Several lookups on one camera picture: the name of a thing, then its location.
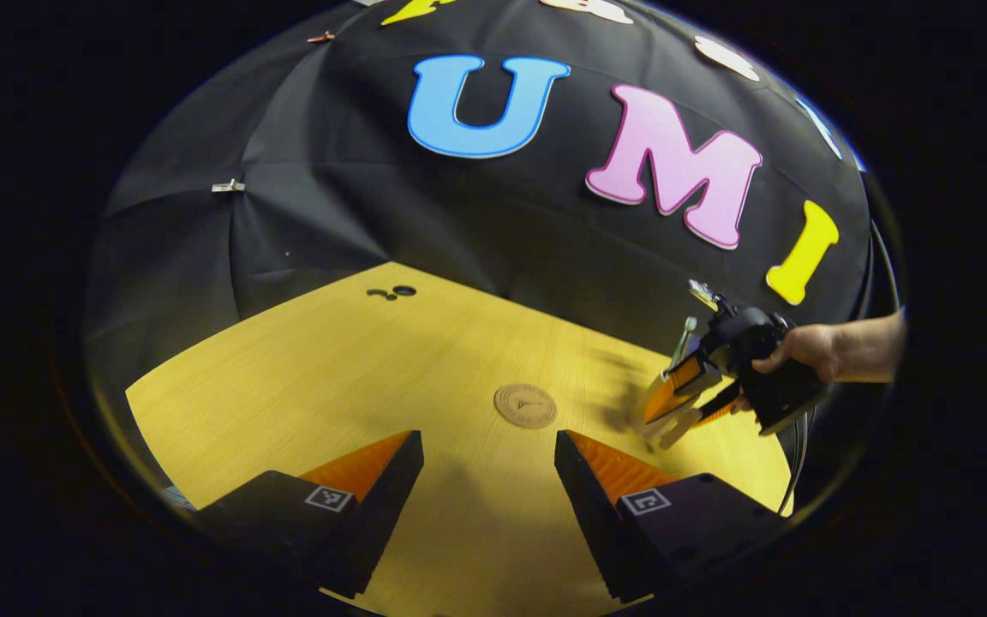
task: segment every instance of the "round coaster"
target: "round coaster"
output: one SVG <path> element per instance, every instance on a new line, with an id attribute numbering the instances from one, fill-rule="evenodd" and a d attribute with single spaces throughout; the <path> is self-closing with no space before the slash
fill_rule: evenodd
<path id="1" fill-rule="evenodd" d="M 502 386 L 493 394 L 493 406 L 507 421 L 523 428 L 543 428 L 559 414 L 551 395 L 526 383 Z"/>

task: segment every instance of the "wooden table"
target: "wooden table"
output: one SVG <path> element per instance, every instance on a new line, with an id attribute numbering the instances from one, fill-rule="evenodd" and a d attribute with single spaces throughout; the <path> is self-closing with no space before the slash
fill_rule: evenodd
<path id="1" fill-rule="evenodd" d="M 394 285 L 418 293 L 367 294 Z M 790 479 L 779 441 L 757 436 L 752 414 L 694 429 L 671 450 L 648 448 L 625 412 L 667 364 L 385 263 L 216 333 L 127 395 L 154 457 L 197 508 L 262 471 L 299 476 L 420 429 L 422 475 L 357 606 L 391 617 L 604 614 L 620 605 L 553 466 L 557 430 L 677 476 L 715 473 L 772 511 Z M 553 425 L 518 428 L 494 410 L 494 391 L 513 382 L 555 398 Z"/>

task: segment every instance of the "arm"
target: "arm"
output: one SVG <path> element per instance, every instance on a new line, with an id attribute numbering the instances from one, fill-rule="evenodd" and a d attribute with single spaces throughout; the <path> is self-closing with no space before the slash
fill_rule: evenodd
<path id="1" fill-rule="evenodd" d="M 788 358 L 817 371 L 825 383 L 893 381 L 905 348 L 905 313 L 839 325 L 794 328 L 771 356 L 752 367 L 770 374 Z"/>

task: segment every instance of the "pink letter m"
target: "pink letter m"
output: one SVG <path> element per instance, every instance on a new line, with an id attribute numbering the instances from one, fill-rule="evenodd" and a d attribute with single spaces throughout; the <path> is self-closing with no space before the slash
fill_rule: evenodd
<path id="1" fill-rule="evenodd" d="M 752 172 L 763 156 L 748 141 L 723 130 L 693 152 L 673 102 L 641 87 L 612 87 L 623 102 L 623 121 L 611 155 L 584 183 L 597 195 L 619 203 L 642 203 L 646 188 L 639 177 L 646 155 L 654 165 L 657 210 L 673 214 L 689 195 L 707 183 L 703 198 L 685 211 L 692 233 L 721 249 L 736 249 L 737 223 Z"/>

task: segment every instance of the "blue letter u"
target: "blue letter u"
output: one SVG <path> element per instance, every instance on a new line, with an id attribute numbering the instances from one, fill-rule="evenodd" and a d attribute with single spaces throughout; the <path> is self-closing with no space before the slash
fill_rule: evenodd
<path id="1" fill-rule="evenodd" d="M 438 56 L 417 63 L 418 85 L 410 101 L 410 135 L 435 153 L 464 158 L 490 158 L 518 151 L 532 140 L 543 120 L 547 95 L 569 66 L 543 58 L 509 58 L 513 73 L 505 114 L 496 124 L 470 126 L 455 118 L 455 106 L 470 71 L 484 62 L 478 56 Z"/>

